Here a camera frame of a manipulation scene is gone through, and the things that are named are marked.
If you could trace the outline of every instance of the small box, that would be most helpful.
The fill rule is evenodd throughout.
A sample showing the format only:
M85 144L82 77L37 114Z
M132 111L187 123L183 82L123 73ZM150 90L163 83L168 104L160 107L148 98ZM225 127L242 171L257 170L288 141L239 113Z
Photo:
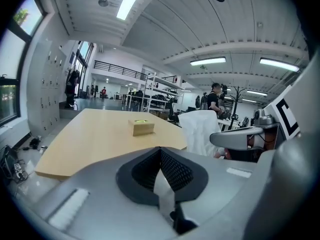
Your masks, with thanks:
M150 113L156 117L159 117L159 111L150 110Z
M165 112L160 112L159 113L159 118L163 119L163 120L168 120L169 114L165 113Z
M132 136L152 134L154 132L155 124L148 120L128 120Z

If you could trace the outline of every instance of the white ceiling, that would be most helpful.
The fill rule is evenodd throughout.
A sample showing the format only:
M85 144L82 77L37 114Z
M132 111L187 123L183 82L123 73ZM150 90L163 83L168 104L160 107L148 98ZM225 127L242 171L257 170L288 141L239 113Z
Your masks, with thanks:
M126 21L116 18L122 0L109 1L112 6L101 7L98 0L57 0L70 38L145 54L203 90L217 81L266 92L267 97L248 97L267 103L297 74L261 65L261 57L308 64L290 0L138 0ZM190 65L219 56L226 63Z

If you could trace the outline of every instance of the white cabinet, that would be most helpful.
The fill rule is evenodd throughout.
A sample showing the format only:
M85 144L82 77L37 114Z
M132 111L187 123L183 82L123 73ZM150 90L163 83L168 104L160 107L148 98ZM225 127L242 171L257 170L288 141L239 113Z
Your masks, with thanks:
M35 48L27 80L27 113L33 136L46 136L60 122L60 77L66 55L52 41Z

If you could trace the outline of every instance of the man in black shirt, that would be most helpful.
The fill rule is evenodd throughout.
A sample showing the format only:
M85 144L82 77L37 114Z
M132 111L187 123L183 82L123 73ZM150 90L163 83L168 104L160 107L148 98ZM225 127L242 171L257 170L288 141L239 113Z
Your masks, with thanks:
M219 98L218 95L222 92L222 87L219 83L215 82L211 86L212 91L207 96L208 110L215 111L218 115L222 114L223 111L219 108Z

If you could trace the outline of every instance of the backpack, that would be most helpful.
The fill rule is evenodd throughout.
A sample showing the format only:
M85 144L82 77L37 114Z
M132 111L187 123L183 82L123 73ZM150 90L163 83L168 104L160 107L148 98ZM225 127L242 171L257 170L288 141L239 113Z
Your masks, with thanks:
M200 108L200 96L198 95L195 99L195 108Z

